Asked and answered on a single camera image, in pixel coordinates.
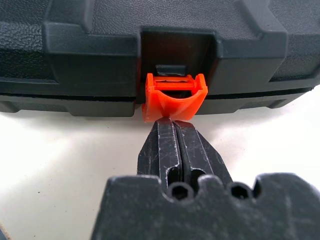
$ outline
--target tool case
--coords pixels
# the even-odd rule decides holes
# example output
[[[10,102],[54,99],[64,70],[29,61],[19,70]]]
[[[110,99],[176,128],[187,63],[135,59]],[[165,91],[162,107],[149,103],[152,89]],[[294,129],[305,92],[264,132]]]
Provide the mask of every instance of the tool case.
[[[282,107],[320,83],[319,16],[319,0],[1,0],[0,111],[132,116],[147,74],[203,74],[197,114]]]

